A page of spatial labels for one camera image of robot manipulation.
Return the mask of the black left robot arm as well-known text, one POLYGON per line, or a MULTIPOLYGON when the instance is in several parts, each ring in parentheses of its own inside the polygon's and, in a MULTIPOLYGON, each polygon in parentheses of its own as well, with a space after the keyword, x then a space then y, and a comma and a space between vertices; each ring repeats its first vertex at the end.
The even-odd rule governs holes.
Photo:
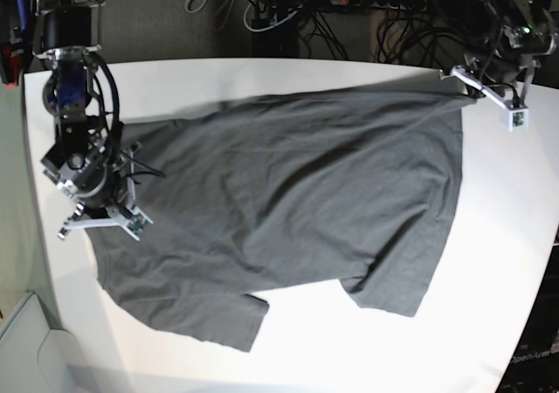
POLYGON ((542 59, 558 48, 558 26, 541 0, 473 0, 478 8, 468 20, 471 48, 464 53, 471 88, 488 95, 511 93, 507 104, 525 104, 542 59))

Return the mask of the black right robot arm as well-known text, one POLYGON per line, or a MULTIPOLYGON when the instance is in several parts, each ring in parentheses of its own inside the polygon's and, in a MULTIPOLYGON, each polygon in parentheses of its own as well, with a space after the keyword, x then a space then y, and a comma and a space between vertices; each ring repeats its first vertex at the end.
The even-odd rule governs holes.
POLYGON ((64 224, 73 228, 141 221, 129 179, 132 154, 121 151, 120 100, 99 55, 104 0, 36 0, 33 53, 51 64, 43 104, 54 119, 55 142, 45 175, 76 204, 64 224))

